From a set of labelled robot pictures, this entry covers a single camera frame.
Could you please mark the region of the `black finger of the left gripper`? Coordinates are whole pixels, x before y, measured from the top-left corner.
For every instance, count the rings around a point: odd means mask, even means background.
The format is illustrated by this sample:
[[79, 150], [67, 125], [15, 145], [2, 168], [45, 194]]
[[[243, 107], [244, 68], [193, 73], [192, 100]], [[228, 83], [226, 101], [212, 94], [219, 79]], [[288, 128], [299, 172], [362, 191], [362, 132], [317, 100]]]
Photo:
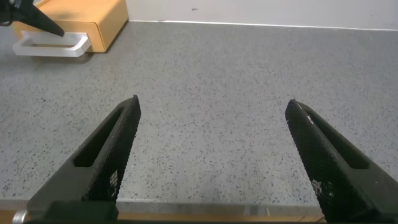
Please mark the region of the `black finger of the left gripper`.
[[33, 0], [15, 0], [12, 7], [13, 21], [22, 22], [60, 37], [64, 36], [64, 30], [37, 8]]

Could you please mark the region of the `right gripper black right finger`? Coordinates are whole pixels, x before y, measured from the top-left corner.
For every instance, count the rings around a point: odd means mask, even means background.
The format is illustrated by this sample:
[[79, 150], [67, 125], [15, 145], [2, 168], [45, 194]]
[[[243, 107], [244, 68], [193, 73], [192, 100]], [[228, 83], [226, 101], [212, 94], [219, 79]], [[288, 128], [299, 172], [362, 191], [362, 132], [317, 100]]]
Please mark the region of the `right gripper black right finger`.
[[397, 181], [309, 106], [285, 118], [328, 223], [397, 223]]

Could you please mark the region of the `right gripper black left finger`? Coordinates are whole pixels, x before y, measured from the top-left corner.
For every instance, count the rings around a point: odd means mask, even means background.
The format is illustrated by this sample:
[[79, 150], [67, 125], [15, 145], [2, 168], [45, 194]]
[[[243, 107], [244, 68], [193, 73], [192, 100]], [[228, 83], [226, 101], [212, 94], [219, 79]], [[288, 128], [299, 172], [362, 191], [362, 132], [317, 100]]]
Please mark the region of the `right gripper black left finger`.
[[141, 109], [118, 104], [27, 203], [32, 222], [113, 221]]

